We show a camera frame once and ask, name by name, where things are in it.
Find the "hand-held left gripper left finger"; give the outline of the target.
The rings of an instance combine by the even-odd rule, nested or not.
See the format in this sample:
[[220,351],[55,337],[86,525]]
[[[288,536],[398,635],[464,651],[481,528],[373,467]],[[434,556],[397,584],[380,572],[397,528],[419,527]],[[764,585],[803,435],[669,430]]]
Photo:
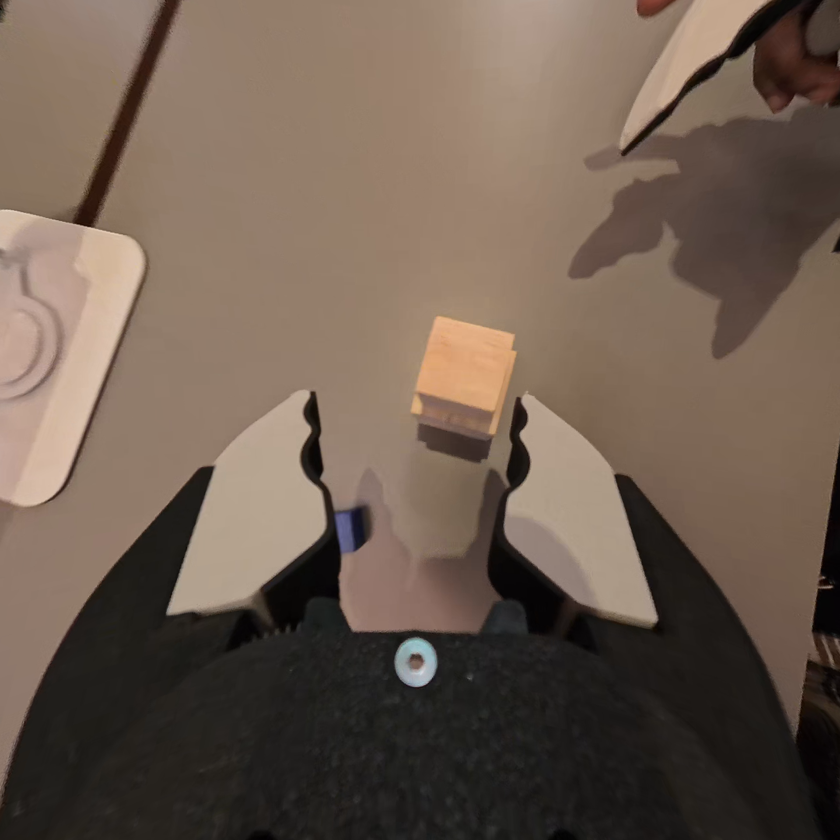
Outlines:
[[311,599],[338,599],[320,435],[315,392],[296,391],[215,459],[169,616],[249,611],[263,624],[299,624]]

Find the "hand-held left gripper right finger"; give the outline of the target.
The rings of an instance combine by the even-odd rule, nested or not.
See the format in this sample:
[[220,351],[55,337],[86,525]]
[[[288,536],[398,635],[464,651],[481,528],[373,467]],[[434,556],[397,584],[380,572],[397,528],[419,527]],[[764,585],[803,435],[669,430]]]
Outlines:
[[510,441],[487,562],[499,597],[523,607],[533,634],[551,634],[569,603],[653,629],[655,600],[604,456],[530,393],[516,401]]

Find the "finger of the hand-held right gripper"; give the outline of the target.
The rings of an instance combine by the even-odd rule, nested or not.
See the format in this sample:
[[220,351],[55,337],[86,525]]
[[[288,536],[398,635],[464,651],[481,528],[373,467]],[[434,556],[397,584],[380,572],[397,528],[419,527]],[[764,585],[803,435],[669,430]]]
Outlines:
[[627,155],[665,123],[690,93],[752,48],[802,1],[695,1],[640,88],[619,139]]

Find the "blue wooden cube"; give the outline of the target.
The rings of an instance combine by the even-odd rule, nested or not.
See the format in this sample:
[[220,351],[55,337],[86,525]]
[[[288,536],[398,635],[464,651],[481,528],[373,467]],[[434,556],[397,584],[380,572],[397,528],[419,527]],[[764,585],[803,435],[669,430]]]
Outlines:
[[355,553],[370,538],[371,514],[366,505],[337,510],[334,523],[342,555]]

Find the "large plain wooden cube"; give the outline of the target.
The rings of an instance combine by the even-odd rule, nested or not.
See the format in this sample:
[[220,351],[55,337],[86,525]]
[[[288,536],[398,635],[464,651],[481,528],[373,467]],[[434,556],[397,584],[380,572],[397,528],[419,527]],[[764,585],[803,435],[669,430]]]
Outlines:
[[495,433],[492,436],[480,434],[469,428],[464,429],[457,426],[448,426],[443,423],[436,424],[422,418],[417,418],[414,415],[412,416],[418,427],[419,439],[427,443],[430,448],[435,448],[441,452],[447,452],[461,458],[480,461],[485,459],[490,452],[490,447],[497,435],[501,422],[505,402],[501,408]]

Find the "medium plain wooden cube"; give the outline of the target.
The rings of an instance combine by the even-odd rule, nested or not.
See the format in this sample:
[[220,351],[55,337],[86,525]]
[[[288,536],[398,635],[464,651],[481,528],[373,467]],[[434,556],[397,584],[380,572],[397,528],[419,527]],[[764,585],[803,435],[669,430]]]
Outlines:
[[514,342],[511,332],[436,316],[414,388],[412,415],[492,436],[517,357]]

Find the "person's right hand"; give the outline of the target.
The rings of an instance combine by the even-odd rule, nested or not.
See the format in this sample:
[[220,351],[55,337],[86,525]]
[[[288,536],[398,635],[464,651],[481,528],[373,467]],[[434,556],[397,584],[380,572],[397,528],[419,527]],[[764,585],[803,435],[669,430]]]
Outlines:
[[805,48],[805,11],[780,18],[754,45],[752,84],[772,113],[803,98],[817,106],[838,101],[837,59],[814,57]]

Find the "white document stand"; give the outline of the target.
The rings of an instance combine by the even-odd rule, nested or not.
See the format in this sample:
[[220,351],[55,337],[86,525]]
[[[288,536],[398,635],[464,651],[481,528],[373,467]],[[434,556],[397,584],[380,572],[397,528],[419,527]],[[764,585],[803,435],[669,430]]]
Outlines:
[[2,210],[2,503],[67,483],[145,270],[127,235]]

